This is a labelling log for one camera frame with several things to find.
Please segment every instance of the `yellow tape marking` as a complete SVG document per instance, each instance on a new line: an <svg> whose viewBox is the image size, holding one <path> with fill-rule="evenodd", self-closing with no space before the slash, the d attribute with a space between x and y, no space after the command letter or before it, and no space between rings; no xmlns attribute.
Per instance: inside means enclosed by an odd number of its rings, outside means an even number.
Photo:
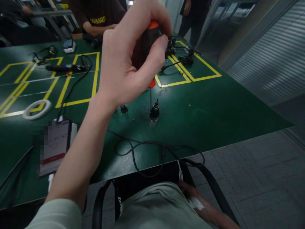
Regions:
<svg viewBox="0 0 305 229"><path fill-rule="evenodd" d="M32 63L32 62L31 61L26 61L26 62L20 62L20 63L13 63L13 64L10 64L10 66L20 65L20 64L28 64L28 63Z"/></svg>
<svg viewBox="0 0 305 229"><path fill-rule="evenodd" d="M54 58L54 59L58 59L57 65L60 65L61 62L63 61L63 57L58 57L58 58ZM51 75L51 78L55 77L55 75L56 75L56 72L53 72ZM54 89L55 85L57 84L58 80L59 80L59 78L55 78L55 80L51 84L50 88L48 89L48 92L45 94L43 99L49 98L49 96L50 96L52 90ZM44 103L41 103L39 105L39 107L31 109L30 112L41 111L43 109L44 105L45 105Z"/></svg>
<svg viewBox="0 0 305 229"><path fill-rule="evenodd" d="M32 74L32 72L34 71L34 69L36 68L37 65L33 65L31 67L31 69L28 71L28 73L25 75L25 77L21 80L22 83L24 83L28 78L29 76Z"/></svg>
<svg viewBox="0 0 305 229"><path fill-rule="evenodd" d="M23 84L19 84L18 87L7 97L7 99L1 104L0 111L2 108L10 101L10 99L17 93L17 91L22 87Z"/></svg>
<svg viewBox="0 0 305 229"><path fill-rule="evenodd" d="M14 83L19 83L19 81L22 79L22 77L25 75L25 73L28 71L28 69L32 66L32 63L29 63L29 65L22 71L20 76L15 80Z"/></svg>
<svg viewBox="0 0 305 229"><path fill-rule="evenodd" d="M91 53L84 53L84 54L77 54L75 55L75 58L73 60L73 63L72 64L76 64L76 61L78 59L79 56L81 55L93 55L93 54L96 54L97 57L96 57L96 66L95 66L95 73L94 73L94 79L93 79L93 86L92 86L92 96L94 96L96 94L96 87L97 87L97 81L98 81L98 70L99 70L99 54L100 52L91 52ZM61 94L59 96L59 99L57 101L57 104L55 106L55 108L59 108L61 103L63 102L64 100L64 95L66 93L66 90L68 88L68 85L69 85L69 82L70 82L70 78L72 76L73 72L70 72L70 76L66 79L66 82L64 83L64 87L61 91ZM68 102L68 103L65 103L63 106L70 106L70 105L75 105L75 104L80 104L80 103L84 103L84 102L89 102L90 99L83 99L83 100L78 100L78 101L73 101L73 102Z"/></svg>
<svg viewBox="0 0 305 229"><path fill-rule="evenodd" d="M97 57L96 57L95 73L94 73L91 97L95 96L95 94L96 94L96 87L98 84L98 69L99 69L99 53L97 54Z"/></svg>
<svg viewBox="0 0 305 229"><path fill-rule="evenodd" d="M6 72L6 70L8 70L8 68L10 67L11 65L7 65L1 72L0 72L0 77Z"/></svg>
<svg viewBox="0 0 305 229"><path fill-rule="evenodd" d="M159 85L159 87L161 87L162 84L161 84L161 82L160 82L160 80L159 80L159 78L158 78L158 75L155 75L155 79L156 79L157 84Z"/></svg>
<svg viewBox="0 0 305 229"><path fill-rule="evenodd" d="M16 101L18 96L20 96L20 94L25 90L25 88L28 85L29 85L29 83L22 84L22 88L17 92L16 96L13 99L11 99L11 101L8 103L8 105L2 110L0 115L4 115L7 112L7 110L11 107L11 105L13 105L13 103Z"/></svg>
<svg viewBox="0 0 305 229"><path fill-rule="evenodd" d="M167 56L168 59L174 64L176 63L170 56ZM157 80L157 83L159 85L159 87L170 87L170 86L175 86L175 85L180 85L180 84L186 84L186 83L191 83L192 81L186 76L186 74L181 70L181 68L178 65L175 65L175 67L178 69L179 72L182 73L182 76L184 77L184 81L181 82L176 82L176 83L170 83L170 84L164 84L162 85L158 76L155 76L155 79Z"/></svg>
<svg viewBox="0 0 305 229"><path fill-rule="evenodd" d="M76 105L76 104L80 104L80 103L84 103L84 102L89 102L90 99L83 99L83 100L77 100L77 101L73 101L73 102L67 102L67 103L64 103L63 107Z"/></svg>
<svg viewBox="0 0 305 229"><path fill-rule="evenodd" d="M182 41L176 41L179 42L180 44L182 44L183 46L186 46ZM211 78L215 78L215 77L221 77L222 75L216 71L211 65L209 65L204 59L202 59L198 54L194 54L194 56L196 56L202 63L204 63L204 65L206 65L210 70L212 70L212 72L215 73L215 75L212 76L205 76L205 77L200 77L200 78L194 78L186 69L185 67L179 63L179 65L182 67L182 69L186 72L186 74L192 79L192 81L196 82L196 81L200 81L200 80L207 80L207 79L211 79Z"/></svg>
<svg viewBox="0 0 305 229"><path fill-rule="evenodd" d="M20 62L20 63L13 63L13 64L8 64L1 72L0 72L0 77L11 67L15 65L22 65L22 64L29 64L21 73L21 75L16 79L14 83L18 83L21 78L24 76L24 74L27 72L27 70L30 68L32 65L32 62L27 61L27 62Z"/></svg>

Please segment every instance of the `person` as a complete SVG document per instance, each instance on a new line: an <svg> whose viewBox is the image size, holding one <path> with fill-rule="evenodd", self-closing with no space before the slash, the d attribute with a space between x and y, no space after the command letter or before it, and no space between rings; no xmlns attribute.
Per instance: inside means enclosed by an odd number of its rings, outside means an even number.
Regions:
<svg viewBox="0 0 305 229"><path fill-rule="evenodd" d="M22 28L29 26L24 21L24 17L33 14L29 7L18 4L13 0L0 0L0 12Z"/></svg>
<svg viewBox="0 0 305 229"><path fill-rule="evenodd" d="M180 15L182 21L178 35L184 37L191 29L190 44L196 46L209 11L209 0L184 0Z"/></svg>
<svg viewBox="0 0 305 229"><path fill-rule="evenodd" d="M69 8L83 33L97 36L114 29L125 15L118 0L69 0Z"/></svg>
<svg viewBox="0 0 305 229"><path fill-rule="evenodd" d="M133 49L151 20L158 22L163 35L154 42L146 61L137 70L131 61ZM120 104L134 101L148 88L165 63L171 35L169 12L157 0L137 0L115 29L104 32L99 90L91 98L75 140L28 229L81 228L89 181L101 160L111 116ZM179 187L205 208L194 210ZM178 185L163 182L126 199L114 228L210 228L207 222L220 228L238 228L194 187L183 182Z"/></svg>

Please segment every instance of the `hand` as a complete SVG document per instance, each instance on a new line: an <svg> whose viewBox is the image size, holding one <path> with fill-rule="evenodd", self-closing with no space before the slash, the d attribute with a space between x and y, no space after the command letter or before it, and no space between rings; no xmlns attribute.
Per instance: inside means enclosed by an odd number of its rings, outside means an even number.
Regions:
<svg viewBox="0 0 305 229"><path fill-rule="evenodd" d="M137 70L132 54L138 38L151 20L159 23L164 34L152 45L145 63ZM103 35L99 90L95 97L116 109L136 99L149 86L165 62L168 38L172 35L170 15L157 0L137 0L121 22Z"/></svg>
<svg viewBox="0 0 305 229"><path fill-rule="evenodd" d="M219 229L240 229L230 217L210 205L193 186L183 181L179 182L178 186L182 191L187 192L188 195L195 197L202 203L204 209L199 211L197 208L194 208L194 210L204 221L216 225Z"/></svg>
<svg viewBox="0 0 305 229"><path fill-rule="evenodd" d="M191 5L192 5L191 0L187 0L183 11L184 16L188 16L188 14L190 13Z"/></svg>
<svg viewBox="0 0 305 229"><path fill-rule="evenodd" d="M29 8L29 7L27 7L27 6L22 6L22 12L25 14L25 15L32 15L33 13L32 13L32 11L31 11L31 9Z"/></svg>
<svg viewBox="0 0 305 229"><path fill-rule="evenodd" d="M179 182L178 186L183 191L186 191L190 196L195 197L202 203L204 209L202 209L201 211L199 211L197 208L194 208L195 212L199 215L199 217L205 220L206 222L211 222L215 224L215 216L216 214L219 214L221 212L219 212L216 208L210 205L193 186L190 186L189 184L183 181Z"/></svg>

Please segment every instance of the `screwdriver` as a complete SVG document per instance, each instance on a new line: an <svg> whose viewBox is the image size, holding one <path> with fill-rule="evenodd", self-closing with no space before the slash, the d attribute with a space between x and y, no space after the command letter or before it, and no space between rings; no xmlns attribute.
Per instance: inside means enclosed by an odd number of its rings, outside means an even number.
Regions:
<svg viewBox="0 0 305 229"><path fill-rule="evenodd" d="M142 34L142 50L143 50L144 61L146 60L153 43L159 37L160 37L159 24L157 21L152 20L149 26L147 27L147 29ZM156 81L154 78L148 86L150 93L150 109L152 108L152 88L155 85L156 85Z"/></svg>
<svg viewBox="0 0 305 229"><path fill-rule="evenodd" d="M48 71L54 72L83 72L86 71L86 66L82 65L47 65L45 67Z"/></svg>

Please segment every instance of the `red stripe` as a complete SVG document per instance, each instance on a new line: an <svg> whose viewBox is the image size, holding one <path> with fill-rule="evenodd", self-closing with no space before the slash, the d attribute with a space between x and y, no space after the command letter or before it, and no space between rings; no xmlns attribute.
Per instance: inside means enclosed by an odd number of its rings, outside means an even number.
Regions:
<svg viewBox="0 0 305 229"><path fill-rule="evenodd" d="M64 156L65 156L65 153L61 153L61 154L55 155L53 157L49 157L47 159L44 159L43 162L42 162L42 165L45 165L45 164L53 162L53 161L57 161L59 159L62 159L62 158L64 158Z"/></svg>

